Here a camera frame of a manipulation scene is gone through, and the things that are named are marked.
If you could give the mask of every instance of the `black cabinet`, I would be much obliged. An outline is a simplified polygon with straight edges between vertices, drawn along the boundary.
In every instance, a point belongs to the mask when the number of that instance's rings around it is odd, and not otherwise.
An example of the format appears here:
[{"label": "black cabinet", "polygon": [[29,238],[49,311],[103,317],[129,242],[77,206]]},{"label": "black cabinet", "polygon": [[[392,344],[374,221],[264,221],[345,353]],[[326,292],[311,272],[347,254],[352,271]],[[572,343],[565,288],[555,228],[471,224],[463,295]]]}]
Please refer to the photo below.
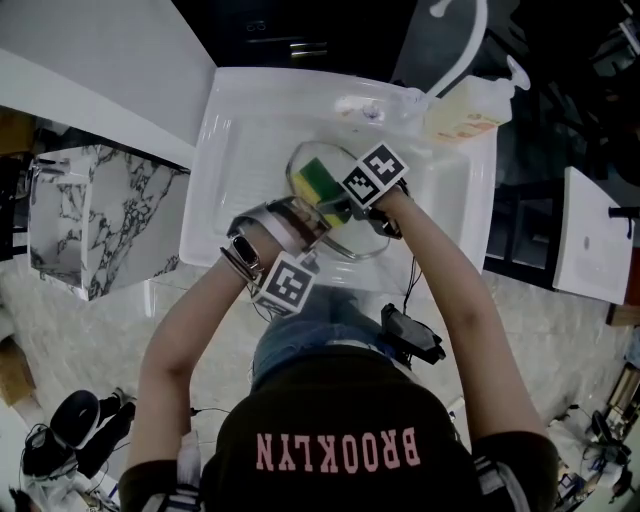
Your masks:
[{"label": "black cabinet", "polygon": [[389,81],[416,0],[173,0],[218,66],[294,67]]}]

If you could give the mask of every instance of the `dish soap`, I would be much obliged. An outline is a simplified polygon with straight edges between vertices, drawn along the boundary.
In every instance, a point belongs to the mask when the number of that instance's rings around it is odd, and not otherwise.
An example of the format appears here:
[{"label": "dish soap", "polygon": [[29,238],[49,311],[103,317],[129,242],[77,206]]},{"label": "dish soap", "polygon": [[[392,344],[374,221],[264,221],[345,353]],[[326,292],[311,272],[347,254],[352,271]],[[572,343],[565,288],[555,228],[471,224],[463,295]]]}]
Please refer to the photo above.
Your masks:
[{"label": "dish soap", "polygon": [[511,121],[511,98],[515,88],[527,91],[531,87],[526,71],[507,57],[511,80],[495,81],[466,76],[424,116],[426,137],[450,144],[459,144]]}]

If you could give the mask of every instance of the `cardboard box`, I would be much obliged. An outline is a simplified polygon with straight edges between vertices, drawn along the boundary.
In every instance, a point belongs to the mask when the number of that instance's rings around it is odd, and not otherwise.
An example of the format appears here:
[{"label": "cardboard box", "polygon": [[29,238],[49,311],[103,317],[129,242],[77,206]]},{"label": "cardboard box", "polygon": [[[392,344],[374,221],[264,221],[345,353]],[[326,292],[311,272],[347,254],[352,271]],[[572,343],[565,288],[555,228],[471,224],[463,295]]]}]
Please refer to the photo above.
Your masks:
[{"label": "cardboard box", "polygon": [[34,129],[32,116],[0,107],[0,156],[31,151]]},{"label": "cardboard box", "polygon": [[8,406],[35,390],[27,357],[10,336],[0,342],[0,397]]}]

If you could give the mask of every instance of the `white sink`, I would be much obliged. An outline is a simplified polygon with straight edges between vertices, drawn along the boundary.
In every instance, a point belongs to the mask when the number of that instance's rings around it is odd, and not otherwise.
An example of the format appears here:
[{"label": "white sink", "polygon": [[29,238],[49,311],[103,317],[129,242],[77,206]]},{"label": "white sink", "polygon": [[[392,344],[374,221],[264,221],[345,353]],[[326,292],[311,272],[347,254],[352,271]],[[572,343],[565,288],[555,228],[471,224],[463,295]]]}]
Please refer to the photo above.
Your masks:
[{"label": "white sink", "polygon": [[[301,142],[338,144],[360,156],[384,140],[409,165],[406,179],[416,202],[481,269],[493,203],[495,132],[455,150],[420,140],[415,123],[401,119],[406,93],[390,84],[317,71],[218,69],[191,169],[180,258],[211,266],[219,247],[228,243],[225,233],[235,215],[289,195],[284,169]],[[369,229],[350,221],[332,236],[348,242]],[[318,263],[321,284],[404,294],[411,255],[395,240],[362,262],[321,246]],[[414,293],[429,294],[423,282]]]}]

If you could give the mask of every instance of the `sponge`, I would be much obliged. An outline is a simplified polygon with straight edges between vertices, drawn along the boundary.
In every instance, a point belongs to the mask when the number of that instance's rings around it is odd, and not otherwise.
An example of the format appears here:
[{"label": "sponge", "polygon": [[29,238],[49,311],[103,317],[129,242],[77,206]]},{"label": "sponge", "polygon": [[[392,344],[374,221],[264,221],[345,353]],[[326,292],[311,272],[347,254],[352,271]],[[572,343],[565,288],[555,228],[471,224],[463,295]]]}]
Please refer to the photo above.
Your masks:
[{"label": "sponge", "polygon": [[[311,160],[291,178],[296,188],[295,193],[314,206],[322,201],[336,199],[343,194],[342,187],[318,158]],[[337,228],[345,224],[351,214],[347,212],[323,214],[323,216],[332,227]]]}]

